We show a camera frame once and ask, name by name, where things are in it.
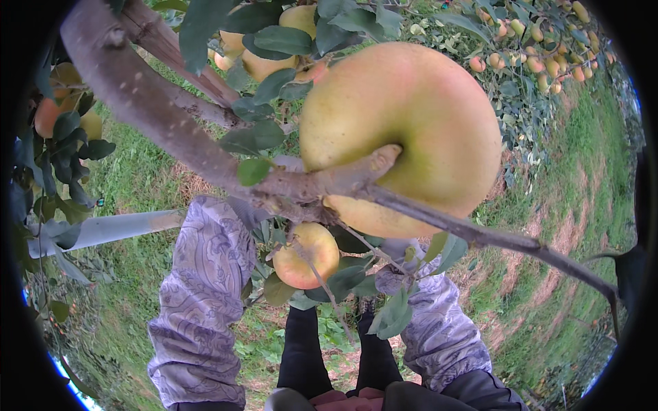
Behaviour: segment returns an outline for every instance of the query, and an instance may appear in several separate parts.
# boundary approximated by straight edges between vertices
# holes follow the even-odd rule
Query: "grass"
[[[156,60],[149,63],[170,81],[198,93],[163,64]],[[582,259],[599,252],[604,233],[611,247],[628,248],[632,240],[627,224],[632,215],[632,201],[627,195],[630,171],[622,138],[624,123],[605,80],[598,79],[595,84],[597,90],[593,93],[584,87],[570,89],[574,108],[570,113],[556,114],[563,127],[544,141],[551,160],[538,170],[533,191],[526,194],[528,182],[517,170],[514,186],[476,209],[484,225],[520,231],[539,212],[544,216],[540,238],[550,243],[571,211],[575,226],[586,219],[581,240],[570,250],[571,257]],[[301,101],[291,102],[290,110],[298,114]],[[91,180],[86,188],[92,196],[105,197],[105,206],[96,208],[95,214],[185,208],[192,193],[182,190],[186,175],[174,171],[176,161],[133,128],[115,122],[103,105],[97,105],[96,111],[104,119],[104,138],[116,142],[117,149],[91,166]],[[203,126],[217,138],[224,133],[214,125]],[[293,132],[285,147],[273,149],[269,154],[297,155],[296,142],[297,134]],[[586,175],[585,186],[578,177],[580,169]],[[220,195],[221,191],[215,189],[213,193]],[[586,215],[581,212],[584,201],[591,201]],[[94,289],[92,299],[98,304],[94,311],[97,318],[86,332],[76,337],[78,346],[84,349],[71,350],[68,355],[75,357],[84,375],[94,380],[103,393],[101,405],[106,410],[161,409],[157,391],[146,374],[146,365],[153,356],[146,321],[159,313],[159,285],[170,270],[177,234],[177,230],[169,230],[142,235],[93,250],[114,267],[118,280],[99,284]],[[516,332],[507,335],[492,352],[494,372],[515,389],[537,387],[547,368],[560,367],[564,370],[561,377],[572,377],[570,366],[578,361],[578,353],[589,347],[592,333],[569,315],[591,323],[605,313],[603,297],[585,285],[579,285],[569,295],[573,282],[562,277],[548,300],[531,308],[533,292],[549,272],[545,264],[524,257],[516,267],[518,278],[512,291],[500,295],[498,290],[508,273],[506,257],[498,249],[471,251],[461,265],[467,265],[474,256],[480,262],[476,271],[486,275],[470,288],[464,309],[485,329],[485,340],[492,338],[489,327],[492,319],[505,330],[518,318],[524,318]],[[458,266],[449,273],[455,281]],[[609,261],[594,262],[592,269],[609,281],[614,278]],[[560,312],[565,317],[546,339],[547,330]],[[258,304],[246,310],[234,326],[236,351],[242,361],[239,381],[248,388],[248,409],[262,406],[276,385],[285,317],[285,308]],[[320,308],[320,322],[324,326],[320,331],[322,346],[330,349],[326,365],[337,375],[334,385],[349,389],[347,382],[351,376],[344,370],[353,364],[346,364],[345,354],[340,354],[338,349],[349,351],[350,348],[327,304]],[[401,363],[403,348],[395,348],[394,354],[403,374],[410,377],[412,373]]]

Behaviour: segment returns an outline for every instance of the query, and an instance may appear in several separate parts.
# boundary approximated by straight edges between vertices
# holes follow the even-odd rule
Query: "arm sleeve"
[[[160,315],[148,325],[155,349],[148,373],[165,408],[202,402],[245,406],[228,326],[242,316],[240,292],[254,264],[255,244],[230,205],[196,197],[176,240],[171,274],[160,288]]]

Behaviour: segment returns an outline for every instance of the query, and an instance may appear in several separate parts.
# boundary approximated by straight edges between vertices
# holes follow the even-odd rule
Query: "leaf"
[[[452,13],[437,13],[434,15],[434,18],[445,24],[454,24],[455,26],[461,27],[464,30],[468,30],[486,41],[488,44],[491,44],[487,36],[482,33],[478,26],[476,26],[475,23],[469,20],[467,17]]]
[[[160,3],[155,3],[151,7],[151,9],[153,9],[153,11],[178,10],[185,13],[186,11],[188,11],[188,5],[181,0],[164,0],[161,1]]]
[[[274,306],[284,304],[290,297],[292,297],[296,290],[296,288],[281,281],[275,272],[271,273],[270,276],[265,279],[265,284],[263,285],[265,299]]]
[[[71,382],[73,382],[73,385],[75,385],[81,393],[85,394],[87,397],[91,397],[93,399],[98,399],[98,394],[89,388],[85,383],[80,381],[80,378],[71,370],[71,367],[68,366],[66,363],[66,360],[64,359],[64,356],[59,357],[59,362],[62,364],[62,368],[64,368],[64,371],[66,371],[66,374],[68,374],[68,377],[71,379]]]
[[[312,41],[307,32],[293,27],[270,26],[253,35],[256,47],[290,55],[311,54]]]
[[[78,112],[63,112],[57,116],[57,120],[53,126],[53,141],[60,141],[67,138],[78,127],[80,127],[80,115]]]
[[[242,97],[231,104],[231,109],[238,117],[245,121],[266,120],[274,114],[274,109],[269,104],[256,105],[252,97]]]
[[[208,61],[208,39],[237,4],[238,0],[190,1],[178,35],[180,54],[188,72],[201,75]]]
[[[362,266],[352,266],[336,272],[326,280],[327,287],[331,290],[336,302],[343,301],[349,295],[352,288],[360,284],[366,277]],[[330,302],[329,296],[322,286],[305,290],[304,294],[311,300],[318,302]]]
[[[329,24],[338,26],[348,32],[366,32],[378,43],[387,41],[384,37],[384,28],[377,24],[377,15],[372,11],[353,9],[334,17],[329,21]]]
[[[353,36],[351,32],[329,24],[329,18],[321,18],[316,25],[315,44],[320,57]]]
[[[34,214],[38,216],[41,213],[41,222],[46,222],[55,217],[56,209],[57,204],[52,197],[39,197],[34,202]]]
[[[477,259],[477,258],[473,258],[473,259],[469,262],[467,270],[468,270],[468,271],[473,271],[473,270],[475,270],[475,267],[476,267],[477,265],[478,265],[478,259]]]
[[[54,247],[55,249],[55,259],[57,260],[57,265],[59,268],[72,279],[76,279],[81,283],[87,285],[91,284],[91,281],[80,271],[80,269],[69,261],[59,247]]]
[[[52,300],[50,302],[50,311],[53,312],[58,323],[63,323],[68,318],[68,304]]]
[[[248,158],[238,164],[238,181],[245,187],[260,183],[270,172],[270,163],[261,158]]]
[[[288,83],[281,88],[281,91],[279,91],[279,97],[287,101],[303,99],[312,88],[313,82]]]
[[[252,291],[253,291],[253,282],[251,281],[251,278],[249,278],[245,286],[242,287],[242,292],[240,293],[240,299],[242,301],[248,299]]]
[[[116,149],[116,144],[110,143],[107,140],[91,140],[87,145],[80,147],[78,156],[81,160],[100,160],[112,154]]]
[[[66,221],[73,225],[83,222],[93,214],[93,209],[85,205],[75,203],[72,199],[62,200],[57,194],[55,195],[55,204],[62,210],[66,216]]]
[[[85,93],[80,98],[80,104],[78,104],[78,114],[80,117],[87,114],[87,111],[93,106],[93,93]]]
[[[457,237],[454,234],[448,235],[448,239],[445,242],[445,246],[443,246],[443,251],[441,252],[441,264],[434,273],[440,274],[452,267],[457,260],[466,254],[466,250],[468,250],[468,243],[464,239]]]
[[[48,196],[57,194],[57,186],[53,178],[53,169],[50,167],[50,154],[46,151],[41,155],[41,171],[43,172],[43,188]]]
[[[519,95],[519,87],[512,80],[507,80],[500,85],[500,92],[504,95],[515,96]]]
[[[370,251],[370,249],[364,243],[362,243],[359,239],[357,239],[355,236],[353,236],[351,233],[349,233],[341,226],[330,226],[327,227],[327,229],[334,236],[334,239],[338,244],[338,248],[341,251],[344,251],[346,253],[355,253],[355,254],[363,254]],[[381,237],[373,237],[367,234],[361,234],[361,235],[373,247],[379,247],[379,245],[384,240]]]
[[[400,287],[400,290],[375,315],[367,333],[377,334],[380,339],[388,339],[400,334],[411,321],[413,311],[408,302],[406,287]]]
[[[226,72],[226,84],[233,90],[240,91],[247,87],[247,82],[249,82],[249,73],[245,70],[242,57],[238,57]]]
[[[34,200],[32,189],[24,189],[16,180],[13,180],[9,184],[9,199],[13,221],[16,223],[23,222],[32,208],[32,201]]]
[[[361,284],[352,288],[352,293],[357,297],[371,297],[379,294],[379,290],[374,286],[375,275],[366,276]]]
[[[306,311],[315,307],[317,304],[317,301],[313,301],[309,297],[306,297],[303,290],[295,290],[295,293],[290,297],[290,306],[295,307],[298,310]]]
[[[256,94],[253,96],[253,103],[261,105],[277,98],[281,87],[294,80],[296,73],[294,68],[284,68],[267,76],[258,86]]]
[[[448,239],[448,232],[447,231],[441,231],[440,233],[436,233],[432,236],[432,241],[430,242],[430,246],[427,248],[427,253],[425,253],[425,257],[422,259],[425,262],[430,262],[438,256],[441,251],[443,250],[443,246],[445,245],[445,242]]]
[[[66,221],[46,221],[41,229],[50,237],[58,247],[63,250],[68,250],[73,247],[80,236],[80,228],[82,223],[69,224]]]
[[[34,132],[32,128],[28,128],[25,135],[21,139],[23,151],[23,163],[32,170],[34,182],[39,187],[43,187],[43,171],[34,162]]]
[[[276,1],[248,4],[229,14],[222,25],[222,30],[231,33],[253,34],[266,27],[279,24],[279,16],[283,12],[281,3]]]
[[[377,1],[376,13],[377,24],[384,28],[384,31],[391,37],[399,37],[401,34],[400,24],[404,21],[404,17],[394,11],[387,10],[384,7],[382,0]]]
[[[292,55],[281,53],[280,51],[261,49],[254,44],[254,41],[255,36],[253,34],[245,34],[244,37],[242,37],[242,45],[245,46],[247,50],[251,51],[253,54],[261,57],[262,59],[286,60],[292,57]]]
[[[578,40],[580,43],[584,43],[585,45],[590,45],[590,39],[587,36],[585,36],[585,33],[576,29],[571,30],[570,33],[573,36],[573,38]]]

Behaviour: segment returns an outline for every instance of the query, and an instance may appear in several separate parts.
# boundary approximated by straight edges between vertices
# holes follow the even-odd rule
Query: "large yellow-green apple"
[[[571,3],[571,7],[574,10],[574,13],[576,13],[576,16],[578,16],[578,19],[582,21],[583,23],[589,23],[590,22],[590,14],[587,12],[587,9],[585,9],[585,6],[582,5],[581,2],[579,1],[574,1]]]
[[[340,252],[334,236],[318,223],[302,223],[293,231],[297,247],[301,247],[320,277],[326,281],[338,270]],[[281,281],[292,287],[308,290],[320,287],[313,269],[299,256],[292,244],[282,247],[272,257],[274,271]]]
[[[475,56],[470,59],[468,61],[468,65],[470,66],[471,70],[477,73],[481,73],[485,68],[487,68],[487,63],[485,63],[484,60],[480,58],[480,56]]]
[[[299,148],[307,171],[348,164],[387,144],[403,151],[376,183],[458,218],[482,201],[500,166],[498,121],[479,83],[450,58],[415,44],[373,45],[340,61],[302,109]],[[440,231],[365,200],[329,195],[323,203],[370,235]]]
[[[281,13],[279,26],[298,28],[307,32],[311,39],[314,39],[316,28],[313,16],[317,7],[317,5],[290,7]]]
[[[257,82],[261,82],[275,71],[297,67],[297,56],[291,56],[285,60],[268,60],[245,50],[242,53],[242,62],[247,73]]]

